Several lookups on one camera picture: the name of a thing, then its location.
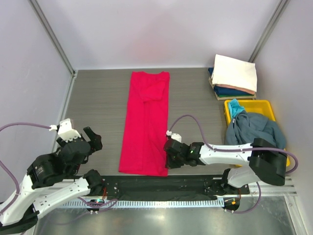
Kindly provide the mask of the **pink t shirt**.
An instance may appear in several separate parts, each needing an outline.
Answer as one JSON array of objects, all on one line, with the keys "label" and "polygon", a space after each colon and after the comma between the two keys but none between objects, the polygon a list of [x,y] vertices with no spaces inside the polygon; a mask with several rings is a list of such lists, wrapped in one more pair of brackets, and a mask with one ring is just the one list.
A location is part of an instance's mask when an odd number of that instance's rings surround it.
[{"label": "pink t shirt", "polygon": [[166,177],[166,153],[169,110],[169,72],[150,74],[133,72],[119,172]]}]

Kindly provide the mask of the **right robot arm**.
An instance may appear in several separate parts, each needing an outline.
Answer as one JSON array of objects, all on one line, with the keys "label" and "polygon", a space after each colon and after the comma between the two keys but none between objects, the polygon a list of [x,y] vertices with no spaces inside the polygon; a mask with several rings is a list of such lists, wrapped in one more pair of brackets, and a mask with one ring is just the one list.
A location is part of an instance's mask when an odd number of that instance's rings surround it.
[{"label": "right robot arm", "polygon": [[217,186],[205,187],[213,195],[235,194],[238,189],[250,183],[264,182],[272,186],[285,184],[286,154],[275,151],[273,145],[260,138],[242,145],[210,146],[203,142],[186,145],[168,138],[164,151],[167,169],[183,165],[237,165],[237,168],[228,168],[223,172]]}]

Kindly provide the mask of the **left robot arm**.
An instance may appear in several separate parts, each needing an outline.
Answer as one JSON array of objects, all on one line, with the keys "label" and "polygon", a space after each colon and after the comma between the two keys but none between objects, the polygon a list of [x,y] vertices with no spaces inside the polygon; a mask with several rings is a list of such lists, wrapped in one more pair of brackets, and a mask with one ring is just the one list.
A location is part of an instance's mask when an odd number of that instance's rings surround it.
[{"label": "left robot arm", "polygon": [[83,129],[88,141],[73,128],[65,129],[61,124],[47,129],[58,133],[57,150],[38,156],[28,167],[21,183],[8,172],[16,190],[0,204],[2,235],[24,233],[56,207],[74,198],[97,196],[103,192],[102,177],[91,169],[71,185],[48,193],[55,184],[75,176],[80,165],[86,164],[89,156],[101,150],[103,145],[101,136],[90,127]]}]

